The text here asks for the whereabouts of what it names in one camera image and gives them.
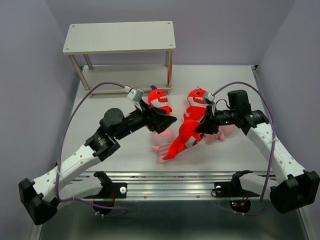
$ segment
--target metal post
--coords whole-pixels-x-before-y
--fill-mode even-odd
[[[84,56],[84,59],[85,59],[85,61],[86,61],[86,64],[87,64],[88,67],[89,67],[89,70],[94,69],[94,66],[92,66],[91,60],[90,60],[90,58],[89,58],[89,55],[88,55],[88,54],[84,54],[83,56]]]
[[[165,52],[165,66],[166,67],[169,67],[169,55],[170,55],[170,52],[166,51]]]
[[[79,75],[79,78],[80,78],[80,81],[82,82],[82,85],[84,86],[84,90],[86,91],[89,91],[90,90],[90,87],[85,79],[85,76],[83,75],[82,73],[82,70],[81,68],[79,67],[79,64],[75,58],[74,55],[70,55],[70,59],[71,59],[71,62],[73,63],[74,67],[75,67],[75,70],[76,70],[76,73]]]
[[[167,69],[167,80],[166,86],[168,88],[172,87],[171,75],[172,75],[172,51],[168,52],[168,69]]]

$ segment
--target white table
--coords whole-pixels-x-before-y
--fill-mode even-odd
[[[71,24],[66,36],[63,53],[70,59],[79,75],[84,89],[88,92],[90,85],[95,86],[112,79],[117,75],[117,82],[134,86],[136,80],[130,74],[123,79],[119,76],[121,72],[133,72],[139,74],[141,71],[152,72],[156,78],[150,78],[142,88],[150,91],[150,85],[158,85],[164,91],[170,93],[172,89],[172,58],[176,48],[174,25],[172,21],[145,21],[145,22],[114,22],[114,23],[87,23]],[[154,68],[153,65],[135,65],[130,67],[113,65],[92,65],[89,54],[123,54],[123,53],[154,53],[165,52],[165,64]],[[84,55],[87,65],[83,71],[75,58],[75,55]],[[166,84],[156,81],[166,79]],[[121,89],[99,89],[95,94],[124,93]]]
[[[199,86],[214,92],[219,87],[233,82],[243,81],[257,86],[251,66],[216,66],[216,65],[174,65],[174,90],[168,100],[173,115],[178,121],[172,125],[177,133],[187,108],[188,93]],[[226,98],[231,90],[244,89],[248,93],[252,110],[264,111],[260,97],[244,85],[234,85],[223,90],[217,97]],[[79,86],[75,105],[79,103],[85,91]],[[99,120],[105,111],[119,108],[124,114],[134,110],[134,105],[122,96],[95,96],[84,101],[70,125],[63,148],[63,157],[74,153],[99,127]],[[185,150],[166,164],[158,163],[158,156],[151,151],[151,132],[140,129],[119,141],[121,148],[104,162],[92,167],[90,171],[106,172],[236,172],[242,170],[262,171],[267,169],[267,161],[256,146],[242,133],[234,132],[225,142],[216,141],[207,145],[204,141]]]

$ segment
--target wall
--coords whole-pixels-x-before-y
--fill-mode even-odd
[[[0,5],[0,239],[24,240],[32,221],[18,183],[54,166],[78,81],[44,0]]]
[[[278,137],[320,174],[320,1],[297,0],[258,67]],[[309,207],[320,236],[320,190]]]
[[[294,0],[46,0],[70,24],[173,21],[176,64],[257,64]],[[163,63],[164,54],[93,56],[94,64]]]

